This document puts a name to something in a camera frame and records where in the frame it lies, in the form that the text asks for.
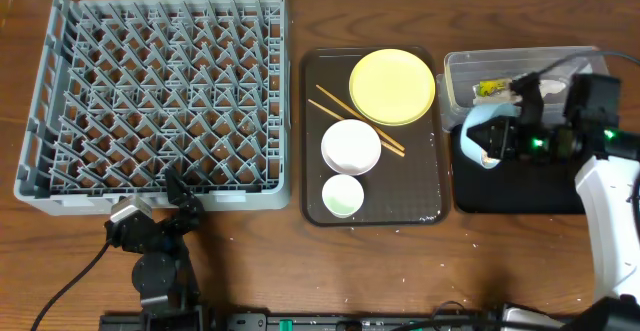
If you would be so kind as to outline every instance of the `gray dish drying rack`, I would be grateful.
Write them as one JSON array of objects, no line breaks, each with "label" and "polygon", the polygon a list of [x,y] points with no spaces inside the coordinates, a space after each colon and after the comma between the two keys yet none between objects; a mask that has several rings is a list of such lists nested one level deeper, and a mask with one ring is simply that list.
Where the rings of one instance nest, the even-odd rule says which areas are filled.
[{"label": "gray dish drying rack", "polygon": [[53,0],[16,197],[53,215],[139,194],[178,170],[207,210],[284,207],[285,0]]}]

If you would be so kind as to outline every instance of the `green light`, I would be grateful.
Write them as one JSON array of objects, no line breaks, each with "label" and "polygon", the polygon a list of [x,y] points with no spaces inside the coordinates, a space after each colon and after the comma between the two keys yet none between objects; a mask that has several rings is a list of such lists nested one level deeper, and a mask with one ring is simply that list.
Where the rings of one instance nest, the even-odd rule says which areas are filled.
[{"label": "green light", "polygon": [[611,140],[611,139],[616,135],[616,133],[615,133],[615,132],[613,132],[613,131],[611,131],[611,130],[604,130],[604,135],[605,135],[609,140]]}]

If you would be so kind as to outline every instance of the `yellow plate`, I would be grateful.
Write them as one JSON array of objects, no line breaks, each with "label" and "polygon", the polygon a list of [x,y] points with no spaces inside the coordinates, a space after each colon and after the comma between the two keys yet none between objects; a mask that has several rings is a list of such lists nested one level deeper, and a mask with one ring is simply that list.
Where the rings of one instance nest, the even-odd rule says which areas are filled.
[{"label": "yellow plate", "polygon": [[380,50],[363,57],[351,71],[349,93],[358,111],[376,123],[400,126],[424,115],[435,96],[427,65],[412,53]]}]

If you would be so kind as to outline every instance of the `wooden table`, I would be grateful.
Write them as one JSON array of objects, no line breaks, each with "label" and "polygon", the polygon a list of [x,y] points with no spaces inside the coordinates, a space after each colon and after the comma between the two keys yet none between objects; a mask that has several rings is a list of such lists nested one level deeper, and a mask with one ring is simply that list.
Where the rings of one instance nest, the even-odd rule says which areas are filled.
[{"label": "wooden table", "polygon": [[[451,51],[596,45],[640,55],[640,0],[289,0],[292,105],[298,62],[315,47],[421,45],[437,73]],[[27,329],[104,242],[106,216],[50,217],[12,194],[51,0],[14,0],[0,36],[0,329]],[[638,69],[622,77],[622,126],[640,131]],[[584,216],[451,212],[435,227],[320,229],[300,214],[293,109],[293,197],[281,211],[209,215],[186,237],[204,296],[291,313],[425,314],[446,300],[470,308],[512,301],[553,313],[590,305]],[[110,249],[45,317],[43,330],[93,330],[106,311],[136,311],[138,256]]]}]

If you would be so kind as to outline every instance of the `wooden chopstick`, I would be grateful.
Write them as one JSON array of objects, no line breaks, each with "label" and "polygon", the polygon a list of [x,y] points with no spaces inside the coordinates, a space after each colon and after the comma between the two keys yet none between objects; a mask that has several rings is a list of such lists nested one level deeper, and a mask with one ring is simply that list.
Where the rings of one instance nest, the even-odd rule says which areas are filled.
[{"label": "wooden chopstick", "polygon": [[[344,120],[344,117],[342,117],[342,116],[338,115],[337,113],[335,113],[335,112],[333,112],[333,111],[329,110],[328,108],[326,108],[326,107],[324,107],[324,106],[320,105],[319,103],[317,103],[317,102],[313,101],[312,99],[308,99],[308,101],[309,101],[312,105],[314,105],[315,107],[317,107],[317,108],[319,108],[320,110],[322,110],[322,111],[324,111],[324,112],[328,113],[329,115],[331,115],[331,116],[333,116],[333,117],[337,118],[338,120],[340,120],[340,121]],[[382,144],[382,146],[384,146],[384,147],[388,148],[391,152],[395,153],[396,155],[398,155],[398,156],[400,156],[400,157],[404,157],[404,152],[402,152],[402,151],[398,150],[397,148],[393,147],[392,145],[389,145],[388,143],[386,143],[386,142],[384,142],[384,141],[382,141],[382,140],[380,140],[380,143]]]},{"label": "wooden chopstick", "polygon": [[329,91],[325,90],[320,85],[316,85],[316,87],[318,88],[318,90],[324,92],[325,95],[329,96],[329,98],[331,98],[333,101],[335,101],[338,105],[342,106],[343,109],[347,110],[350,114],[352,114],[353,116],[357,117],[360,121],[368,123],[371,127],[373,127],[374,130],[376,130],[378,135],[384,137],[393,146],[395,146],[398,149],[400,149],[400,151],[404,151],[404,146],[400,145],[398,142],[396,142],[396,140],[392,139],[391,136],[389,136],[386,133],[384,133],[384,131],[380,130],[377,126],[371,125],[371,122],[369,122],[369,120],[365,119],[364,117],[362,117],[362,115],[360,115],[359,113],[355,112],[351,107],[347,106],[344,102],[340,101],[339,98],[333,96]]}]

